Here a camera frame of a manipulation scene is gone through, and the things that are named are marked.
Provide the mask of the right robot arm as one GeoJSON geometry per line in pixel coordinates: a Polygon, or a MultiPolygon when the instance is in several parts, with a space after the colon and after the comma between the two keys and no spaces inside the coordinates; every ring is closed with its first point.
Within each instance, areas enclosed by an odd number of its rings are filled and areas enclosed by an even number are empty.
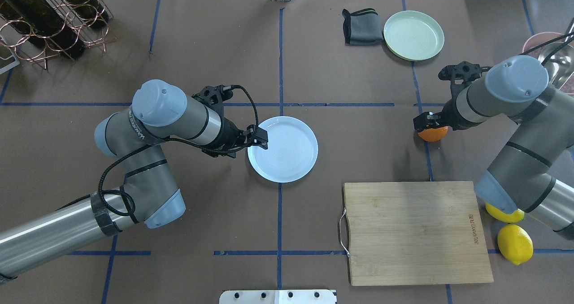
{"type": "Polygon", "coordinates": [[[506,214],[520,209],[573,240],[574,190],[548,173],[564,151],[573,150],[573,98],[527,55],[493,67],[462,61],[443,67],[438,77],[450,81],[451,99],[438,113],[416,116],[414,130],[467,130],[507,116],[517,129],[476,183],[476,195],[506,214]]]}

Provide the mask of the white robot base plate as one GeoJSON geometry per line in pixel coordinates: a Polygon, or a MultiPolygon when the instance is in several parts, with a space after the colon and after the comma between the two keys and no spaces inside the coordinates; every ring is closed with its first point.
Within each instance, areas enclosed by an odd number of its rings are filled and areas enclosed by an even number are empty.
{"type": "Polygon", "coordinates": [[[336,291],[328,289],[229,290],[220,304],[336,304],[336,291]]]}

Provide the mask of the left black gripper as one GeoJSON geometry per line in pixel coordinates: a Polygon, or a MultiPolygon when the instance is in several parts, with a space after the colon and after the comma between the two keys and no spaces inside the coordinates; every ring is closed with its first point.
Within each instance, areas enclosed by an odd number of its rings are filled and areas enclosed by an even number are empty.
{"type": "Polygon", "coordinates": [[[251,146],[268,149],[267,131],[258,124],[252,124],[246,130],[239,130],[237,126],[228,120],[223,119],[221,132],[217,138],[207,145],[207,154],[211,157],[229,156],[236,157],[236,153],[243,148],[251,146]]]}

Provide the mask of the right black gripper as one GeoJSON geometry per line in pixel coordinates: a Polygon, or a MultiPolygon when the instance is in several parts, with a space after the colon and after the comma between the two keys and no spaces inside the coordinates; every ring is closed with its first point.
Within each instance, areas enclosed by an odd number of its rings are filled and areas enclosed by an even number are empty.
{"type": "Polygon", "coordinates": [[[442,127],[451,127],[453,130],[466,130],[467,120],[462,118],[455,104],[448,101],[438,113],[422,112],[416,116],[413,119],[413,126],[416,132],[442,127]]]}

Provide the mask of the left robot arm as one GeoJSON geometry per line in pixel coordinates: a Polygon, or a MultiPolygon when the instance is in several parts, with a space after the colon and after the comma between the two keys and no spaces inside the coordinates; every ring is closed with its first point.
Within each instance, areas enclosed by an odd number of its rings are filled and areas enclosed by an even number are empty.
{"type": "Polygon", "coordinates": [[[95,129],[96,145],[115,159],[97,190],[1,233],[1,283],[140,222],[155,229],[180,218],[185,203],[162,144],[177,141],[211,157],[234,158],[251,146],[267,149],[259,120],[239,130],[225,118],[223,103],[235,89],[244,88],[206,86],[188,96],[159,79],[143,83],[131,106],[95,129]]]}

